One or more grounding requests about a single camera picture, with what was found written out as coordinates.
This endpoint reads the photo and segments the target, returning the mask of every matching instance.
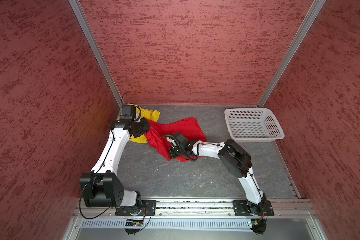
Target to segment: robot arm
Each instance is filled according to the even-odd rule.
[[[219,143],[189,141],[179,132],[165,137],[172,144],[172,148],[169,149],[171,158],[186,156],[196,161],[199,156],[208,156],[220,159],[228,172],[239,179],[248,205],[255,207],[253,212],[262,212],[266,197],[253,175],[251,156],[235,141],[232,139]]]
[[[192,151],[194,154],[197,154],[197,147],[199,147],[200,156],[208,156],[208,157],[221,159],[222,163],[228,169],[228,171],[239,179],[245,191],[247,200],[250,201],[251,203],[259,204],[261,202],[261,199],[263,198],[263,191],[260,190],[259,185],[257,184],[257,181],[253,175],[253,169],[251,164],[248,164],[247,169],[245,169],[246,172],[245,171],[242,172],[241,170],[236,169],[235,166],[237,166],[238,164],[244,166],[246,164],[246,161],[244,160],[243,162],[241,162],[240,160],[237,160],[236,162],[234,160],[233,164],[231,164],[232,159],[226,153],[229,153],[229,150],[233,148],[232,144],[237,144],[237,143],[231,139],[228,139],[226,142],[211,143],[211,142],[197,141],[193,145]],[[240,146],[239,146],[239,150],[241,150],[241,152],[245,154],[244,158],[249,157],[249,159],[251,159],[250,155]]]
[[[99,160],[91,172],[83,173],[80,178],[82,198],[87,207],[142,207],[139,192],[125,190],[117,178],[117,168],[129,137],[132,134],[139,137],[150,128],[145,118],[132,120],[130,116],[135,116],[135,112],[129,108],[128,111],[131,113],[122,115],[125,118],[120,118],[110,126],[108,141]],[[251,156],[235,141],[189,141],[179,132],[165,137],[172,144],[168,150],[171,158],[185,156],[196,161],[199,156],[209,156],[220,159],[230,174],[237,177],[243,186],[248,205],[246,211],[251,215],[263,213],[266,196],[254,178]]]

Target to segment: red textured wall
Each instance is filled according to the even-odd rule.
[[[62,238],[117,112],[67,0],[0,1],[0,240]]]
[[[257,104],[312,0],[81,0],[133,103]]]
[[[266,107],[329,239],[360,240],[360,0],[327,0]]]

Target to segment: perforated basket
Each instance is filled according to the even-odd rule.
[[[236,142],[271,142],[284,138],[279,121],[267,108],[232,108],[224,114],[228,132]]]

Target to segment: black cable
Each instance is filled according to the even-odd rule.
[[[109,153],[109,151],[110,151],[110,148],[112,147],[112,144],[113,144],[113,142],[115,141],[115,135],[113,134],[112,129],[110,130],[110,132],[112,133],[112,142],[110,143],[110,147],[109,147],[109,149],[108,149],[108,151],[107,151],[106,157],[104,158],[103,162],[101,163],[100,168],[97,170],[97,172],[95,172],[95,175],[94,175],[94,177],[93,177],[93,185],[92,185],[92,187],[91,187],[91,190],[93,189],[93,186],[95,185],[95,180],[96,180],[96,177],[97,177],[96,173],[98,173],[98,172],[100,171],[100,169],[102,168],[102,166],[104,165],[104,163],[105,163],[105,161],[106,161],[106,159],[107,159],[108,153]],[[92,177],[91,177],[91,178],[87,181],[87,183],[84,185],[83,190],[85,189],[85,187],[87,186],[87,184],[91,181],[91,179],[92,179]],[[84,216],[83,213],[81,212],[81,199],[83,198],[83,190],[81,191],[81,195],[80,195],[80,199],[79,199],[79,211],[80,211],[80,214],[81,214],[81,216],[82,216],[83,218],[85,218],[85,219],[94,219],[94,218],[97,218],[98,216],[100,216],[101,214],[105,213],[106,210],[109,209],[109,207],[108,207],[106,210],[104,210],[104,212],[102,212],[101,214],[97,215],[96,217],[88,218],[88,217]]]
[[[106,159],[107,159],[108,153],[110,151],[110,148],[112,147],[112,144],[115,141],[115,135],[113,134],[112,129],[110,130],[110,132],[112,133],[112,142],[110,143],[110,147],[109,147],[109,149],[107,151],[106,157],[104,158],[103,162],[101,163],[101,166],[100,166],[99,170],[97,172],[95,172],[95,174],[98,173],[100,171],[100,169],[104,166],[104,163],[106,162]]]
[[[185,160],[191,160],[191,161],[196,161],[197,160],[197,158],[192,158],[190,155],[188,155],[186,152],[184,152],[183,151],[183,149],[181,148],[181,144],[180,144],[180,142],[178,141],[178,139],[176,138],[176,137],[174,137],[174,136],[172,136],[172,135],[164,135],[163,136],[163,138],[166,138],[166,137],[170,137],[170,138],[172,138],[174,141],[175,141],[175,143],[177,144],[177,146],[179,147],[179,149],[180,149],[180,152],[182,153],[182,157],[183,157],[183,159],[185,159]]]
[[[143,223],[144,223],[144,220],[145,220],[145,207],[143,206],[143,209],[144,209],[144,212],[143,212]]]
[[[258,194],[260,195],[260,200],[263,198],[263,196],[260,194],[260,188],[259,188],[259,186],[256,184],[256,182],[254,181],[254,179],[253,179],[253,174],[250,174],[250,176],[251,176],[251,178],[252,178],[252,181],[253,181],[253,183],[254,183],[254,185],[256,186],[256,188],[257,188],[257,192],[258,192]]]
[[[91,181],[92,178],[89,179],[89,181],[84,185],[83,189],[85,189],[85,187],[87,186],[87,184]],[[80,211],[80,214],[83,218],[85,219],[94,219],[94,218],[97,218],[98,216],[100,216],[101,214],[105,213],[110,207],[108,207],[106,210],[104,210],[101,214],[97,215],[96,217],[86,217],[83,215],[83,213],[81,212],[81,199],[83,197],[83,191],[81,191],[81,196],[80,196],[80,200],[79,200],[79,211]]]
[[[136,106],[136,108],[138,108],[138,109],[140,110],[140,112],[139,112],[139,116],[138,116],[135,120],[132,120],[132,121],[134,121],[134,122],[136,122],[137,120],[139,120],[140,117],[141,117],[141,109],[140,109],[140,107],[139,107],[139,106]]]
[[[123,96],[121,97],[121,101],[123,101],[124,95],[127,95],[127,103],[128,103],[128,94],[124,93]]]
[[[215,145],[215,146],[218,146],[218,147],[223,148],[223,146],[221,146],[220,144],[214,144],[214,143],[204,143],[204,142],[202,142],[201,145],[202,145],[202,146],[203,146],[203,145]]]
[[[199,158],[199,153],[200,153],[200,147],[199,147],[200,143],[197,144],[197,154],[196,154],[196,157],[195,157],[195,160],[192,160],[191,161],[196,161],[198,158]]]
[[[149,216],[149,220],[148,220],[148,223],[143,227],[141,228],[139,231],[137,231],[136,233],[140,232],[141,230],[143,230],[146,226],[148,226],[149,222],[151,221],[151,218],[152,218],[152,211],[149,207],[147,207],[149,209],[149,212],[151,213],[150,216]]]

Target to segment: yellow cloth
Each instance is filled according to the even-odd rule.
[[[137,108],[136,109],[137,115],[139,115],[139,112],[140,111]],[[148,109],[141,108],[141,117],[140,118],[146,118],[146,119],[152,120],[154,122],[157,122],[159,116],[160,116],[160,112],[157,111],[157,110],[153,111],[153,110],[148,110]],[[133,138],[133,136],[131,136],[129,141],[137,142],[137,143],[147,143],[148,142],[147,138],[144,135],[140,136],[140,137],[135,137],[135,138]]]

